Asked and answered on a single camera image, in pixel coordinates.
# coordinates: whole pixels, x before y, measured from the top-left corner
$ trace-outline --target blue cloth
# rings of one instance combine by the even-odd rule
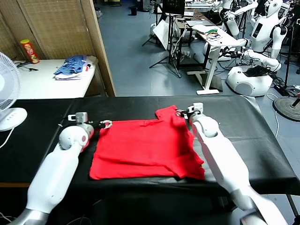
[[[64,65],[62,65],[56,72],[54,72],[54,74],[71,75],[80,73],[83,71],[83,65],[85,64],[85,61],[85,55],[77,55],[67,58]]]

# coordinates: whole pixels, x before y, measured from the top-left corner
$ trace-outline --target electric fan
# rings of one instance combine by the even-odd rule
[[[19,126],[27,117],[23,108],[9,108],[20,94],[20,73],[9,57],[0,52],[0,131]]]

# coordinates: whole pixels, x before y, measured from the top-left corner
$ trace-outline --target computer monitor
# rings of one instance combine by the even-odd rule
[[[184,15],[185,0],[163,0],[163,13]]]

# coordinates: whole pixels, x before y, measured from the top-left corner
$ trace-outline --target pringles can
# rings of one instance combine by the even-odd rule
[[[27,55],[30,58],[31,63],[38,63],[38,57],[35,51],[33,50],[32,44],[28,39],[20,41],[20,43],[23,45],[23,48],[25,49]]]

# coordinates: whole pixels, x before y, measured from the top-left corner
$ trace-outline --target floor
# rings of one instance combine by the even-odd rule
[[[130,16],[128,15],[130,6],[132,6],[131,2],[123,2],[121,7],[101,6],[103,15],[99,19],[117,96],[196,95],[200,85],[195,76],[188,76],[181,71],[182,78],[179,79],[172,72],[172,68],[166,65],[157,65],[149,69],[150,65],[161,60],[168,53],[163,48],[151,43],[142,47],[142,44],[149,38],[150,25],[155,22],[155,15],[150,16],[147,12],[138,12],[137,16]],[[197,53],[196,57],[203,60],[202,48],[202,42],[194,41],[190,51]],[[224,62],[222,65],[223,67],[227,66],[228,62]],[[288,85],[300,84],[300,75],[295,73],[297,68],[296,65],[290,66]],[[277,75],[284,78],[285,69],[286,66],[283,64]],[[226,79],[227,73],[223,72],[218,76]],[[224,91],[220,95],[234,95],[225,81],[222,82]],[[279,96],[274,89],[270,89],[269,92]],[[265,96],[257,97],[256,101],[270,128],[276,133],[277,122],[272,101]],[[277,117],[279,122],[277,140],[293,170],[300,176],[300,124],[289,121],[280,115]],[[292,224],[294,216],[286,196],[268,195],[268,197],[280,208],[288,224]],[[300,210],[300,197],[294,197],[294,200]],[[242,212],[235,210],[232,216],[238,217],[241,214]],[[232,224],[239,224],[236,219],[232,219],[232,221]]]

